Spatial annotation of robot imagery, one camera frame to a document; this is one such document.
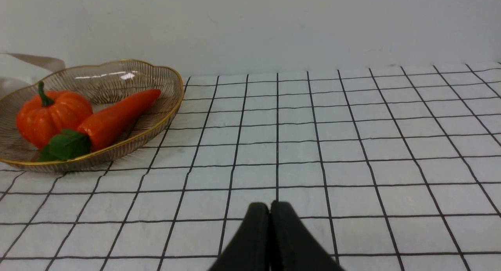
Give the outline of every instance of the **gold rim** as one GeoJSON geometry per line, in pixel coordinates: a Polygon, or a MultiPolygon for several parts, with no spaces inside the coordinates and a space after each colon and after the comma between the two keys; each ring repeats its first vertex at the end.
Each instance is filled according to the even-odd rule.
{"type": "Polygon", "coordinates": [[[67,160],[67,161],[50,161],[50,162],[19,162],[19,161],[11,161],[11,160],[2,159],[0,157],[0,162],[4,162],[4,163],[7,163],[7,164],[19,164],[19,165],[47,165],[47,164],[66,164],[66,163],[70,163],[70,162],[73,162],[73,161],[83,160],[83,159],[86,159],[88,157],[93,157],[94,155],[98,155],[98,154],[100,154],[102,152],[109,151],[112,148],[116,148],[117,146],[123,145],[125,143],[128,143],[129,141],[132,141],[132,140],[137,139],[137,138],[139,138],[141,136],[144,136],[144,135],[148,134],[149,132],[155,130],[157,127],[159,127],[166,120],[170,119],[170,116],[172,116],[172,114],[174,114],[174,112],[179,108],[179,106],[181,105],[181,102],[182,102],[182,100],[184,98],[183,78],[181,78],[181,75],[179,74],[179,72],[177,72],[172,67],[162,66],[162,65],[153,65],[153,64],[150,64],[149,62],[142,61],[142,60],[136,60],[136,59],[120,59],[120,60],[113,60],[113,61],[105,62],[103,64],[98,64],[98,65],[79,65],[79,66],[73,66],[73,67],[68,67],[68,68],[65,68],[65,69],[61,69],[60,71],[51,73],[51,74],[45,76],[44,78],[38,80],[35,84],[29,85],[29,86],[26,86],[26,87],[23,87],[21,89],[17,89],[15,91],[12,91],[12,92],[8,93],[3,98],[0,98],[0,101],[2,101],[3,99],[7,98],[8,96],[10,96],[11,94],[13,94],[13,93],[15,93],[17,91],[20,91],[20,90],[23,90],[23,89],[27,89],[27,88],[30,88],[30,87],[32,87],[34,85],[37,85],[38,82],[46,80],[47,78],[49,78],[49,77],[51,77],[51,76],[53,76],[53,75],[55,75],[57,73],[63,72],[63,71],[67,71],[67,70],[75,69],[75,68],[82,68],[82,67],[100,67],[100,66],[104,66],[104,65],[107,65],[107,64],[116,63],[116,62],[122,62],[122,61],[135,61],[135,62],[141,62],[143,64],[147,64],[147,65],[149,65],[151,67],[154,67],[154,68],[167,68],[167,69],[170,69],[171,71],[173,71],[176,74],[177,78],[179,78],[179,87],[181,88],[181,96],[179,97],[179,100],[177,100],[176,105],[174,105],[174,107],[172,107],[172,109],[170,110],[170,112],[168,112],[168,114],[161,121],[159,121],[158,123],[156,123],[153,127],[149,128],[148,130],[145,130],[144,132],[139,133],[138,135],[136,135],[134,137],[130,137],[130,138],[124,140],[124,141],[121,141],[119,143],[116,143],[116,144],[113,144],[111,146],[108,146],[107,148],[104,148],[102,150],[99,150],[99,151],[96,151],[96,152],[93,152],[93,153],[90,153],[90,154],[82,155],[81,157],[77,157],[75,159],[71,159],[71,160],[67,160]]]}

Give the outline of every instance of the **carrot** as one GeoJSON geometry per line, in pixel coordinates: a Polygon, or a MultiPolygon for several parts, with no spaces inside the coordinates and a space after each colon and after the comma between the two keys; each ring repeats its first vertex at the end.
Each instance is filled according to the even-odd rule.
{"type": "Polygon", "coordinates": [[[62,130],[42,148],[38,161],[68,160],[108,147],[160,94],[159,89],[132,94],[89,116],[76,131],[62,130]]]}

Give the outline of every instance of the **orange carrot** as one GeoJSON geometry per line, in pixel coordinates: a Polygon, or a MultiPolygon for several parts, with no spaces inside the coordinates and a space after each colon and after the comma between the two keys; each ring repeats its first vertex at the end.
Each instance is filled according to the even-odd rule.
{"type": "Polygon", "coordinates": [[[159,89],[132,94],[85,119],[77,131],[89,136],[91,150],[98,151],[111,145],[120,133],[145,112],[160,96],[159,89]]]}

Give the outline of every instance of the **grid tablecloth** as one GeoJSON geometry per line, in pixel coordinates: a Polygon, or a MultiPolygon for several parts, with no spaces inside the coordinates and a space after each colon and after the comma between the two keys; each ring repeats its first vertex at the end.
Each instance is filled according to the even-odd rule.
{"type": "Polygon", "coordinates": [[[206,270],[274,199],[347,271],[499,271],[501,64],[184,82],[170,128],[123,159],[2,164],[1,271],[206,270]]]}

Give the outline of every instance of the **white wall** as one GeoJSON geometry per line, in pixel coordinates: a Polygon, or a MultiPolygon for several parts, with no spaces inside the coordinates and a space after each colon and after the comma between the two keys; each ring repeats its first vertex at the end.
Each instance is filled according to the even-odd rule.
{"type": "MultiPolygon", "coordinates": [[[[0,48],[183,75],[501,59],[501,0],[0,0],[0,48]]],[[[0,75],[49,71],[0,55],[0,75]]]]}

